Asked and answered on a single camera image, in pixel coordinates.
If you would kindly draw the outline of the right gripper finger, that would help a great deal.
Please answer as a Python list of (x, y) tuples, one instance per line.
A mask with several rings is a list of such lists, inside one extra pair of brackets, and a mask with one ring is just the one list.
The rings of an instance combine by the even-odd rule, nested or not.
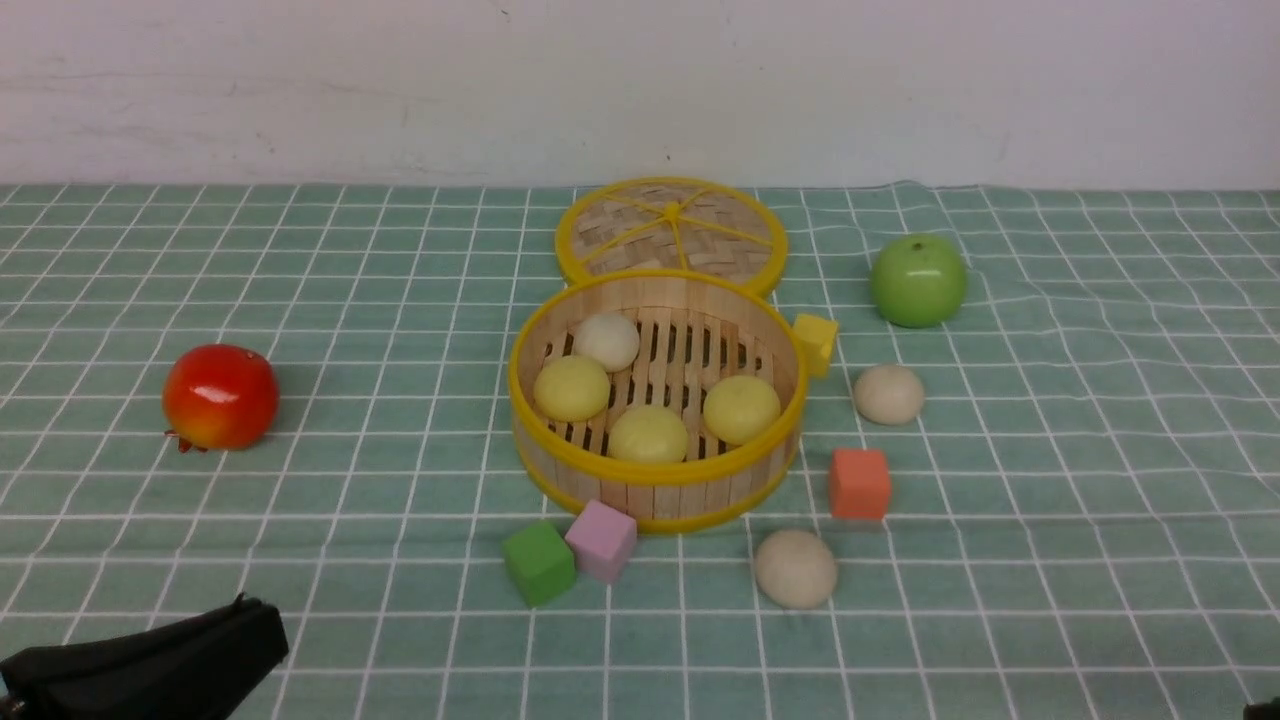
[(1244, 720), (1280, 720), (1280, 700), (1247, 705), (1244, 707)]

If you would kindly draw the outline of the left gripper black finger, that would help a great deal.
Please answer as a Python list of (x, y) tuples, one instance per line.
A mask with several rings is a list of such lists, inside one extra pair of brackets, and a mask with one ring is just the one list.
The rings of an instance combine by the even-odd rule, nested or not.
[(280, 611), (238, 594), (146, 632), (3, 660), (5, 719), (228, 719), (289, 653)]

